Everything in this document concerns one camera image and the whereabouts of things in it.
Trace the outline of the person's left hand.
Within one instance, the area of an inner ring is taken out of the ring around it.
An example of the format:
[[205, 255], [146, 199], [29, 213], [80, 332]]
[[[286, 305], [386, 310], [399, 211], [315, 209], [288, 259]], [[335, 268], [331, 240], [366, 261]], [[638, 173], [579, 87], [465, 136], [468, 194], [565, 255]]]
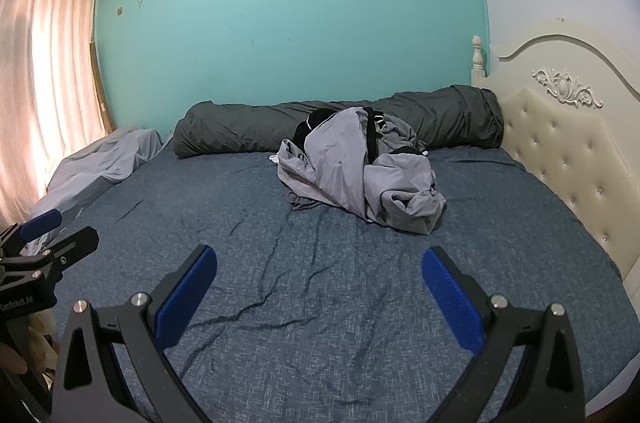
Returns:
[[8, 331], [16, 349], [1, 339], [1, 369], [25, 374], [29, 368], [37, 373], [56, 368], [58, 350], [47, 340], [53, 337], [55, 317], [51, 309], [32, 313], [8, 322]]

